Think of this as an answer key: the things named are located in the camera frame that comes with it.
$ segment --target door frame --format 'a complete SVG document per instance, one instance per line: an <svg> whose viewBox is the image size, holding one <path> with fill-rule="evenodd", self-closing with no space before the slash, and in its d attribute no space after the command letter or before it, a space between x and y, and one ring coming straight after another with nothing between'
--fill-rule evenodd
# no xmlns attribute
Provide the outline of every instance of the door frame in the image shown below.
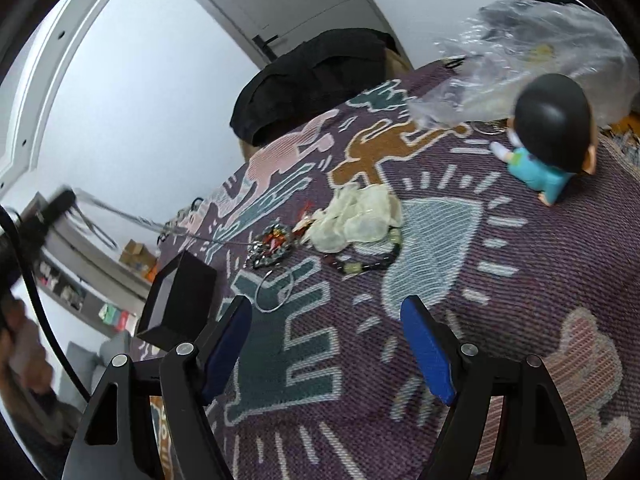
<svg viewBox="0 0 640 480"><path fill-rule="evenodd" d="M196 0L208 13L209 15L216 20L220 27L229 35L231 38L240 46L240 48L244 51L245 54L255 63L255 65L262 70L266 67L270 62L267 57L258 49L255 44L251 41L250 38L246 37L244 32L240 30L236 24L220 9L212 0ZM396 47L402 54L407 62L409 62L409 58L406 56L404 52L404 48L402 44L398 40L396 33L394 32L391 24L386 20L385 15L380 11L378 6L373 0L366 0L367 3L373 9L373 12L380 19L380 21L385 25L387 30L390 31L391 36L394 38L396 42Z"/></svg>
<svg viewBox="0 0 640 480"><path fill-rule="evenodd" d="M0 198L21 175L37 167L49 113L66 69L108 1L58 0L32 33L6 125Z"/></svg>

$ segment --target orange object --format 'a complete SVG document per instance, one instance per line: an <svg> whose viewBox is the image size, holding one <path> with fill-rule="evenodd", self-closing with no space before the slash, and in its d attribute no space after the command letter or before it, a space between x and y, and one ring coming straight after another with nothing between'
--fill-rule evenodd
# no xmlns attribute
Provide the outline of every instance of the orange object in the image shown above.
<svg viewBox="0 0 640 480"><path fill-rule="evenodd" d="M626 134L629 130L640 136L640 116L634 112L611 125L611 131L616 134Z"/></svg>
<svg viewBox="0 0 640 480"><path fill-rule="evenodd" d="M151 270L145 274L145 280L147 280L148 282L153 283L154 279L156 278L156 274L158 273L158 264L155 264Z"/></svg>

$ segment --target white cloth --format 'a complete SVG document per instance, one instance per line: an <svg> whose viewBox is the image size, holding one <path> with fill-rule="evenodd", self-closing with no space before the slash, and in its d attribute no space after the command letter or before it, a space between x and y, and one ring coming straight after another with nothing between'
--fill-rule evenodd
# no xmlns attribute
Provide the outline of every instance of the white cloth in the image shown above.
<svg viewBox="0 0 640 480"><path fill-rule="evenodd" d="M327 208L312 218L302 242L310 241L321 253L339 253L352 242L376 242L389 227L400 227L402 206L382 184L360 189L352 183L336 189Z"/></svg>

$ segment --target door handle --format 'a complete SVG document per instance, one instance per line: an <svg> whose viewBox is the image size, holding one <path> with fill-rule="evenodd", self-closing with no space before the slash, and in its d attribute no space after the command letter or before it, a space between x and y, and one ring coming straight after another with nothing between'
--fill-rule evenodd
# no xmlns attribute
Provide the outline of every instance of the door handle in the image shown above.
<svg viewBox="0 0 640 480"><path fill-rule="evenodd" d="M258 34L257 36L252 38L252 41L255 43L255 46L262 51L262 53L267 57L269 61L275 61L276 59L278 59L278 56L275 55L274 51L271 49L269 44L277 40L278 38L279 36L276 34L272 38L269 38L268 40L264 40L260 36L260 34Z"/></svg>

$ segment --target door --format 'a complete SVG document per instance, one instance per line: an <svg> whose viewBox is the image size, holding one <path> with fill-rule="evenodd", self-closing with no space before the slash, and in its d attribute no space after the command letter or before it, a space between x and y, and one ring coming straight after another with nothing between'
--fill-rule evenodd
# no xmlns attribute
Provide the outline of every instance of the door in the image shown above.
<svg viewBox="0 0 640 480"><path fill-rule="evenodd" d="M391 32L368 0L209 0L267 60L332 28Z"/></svg>

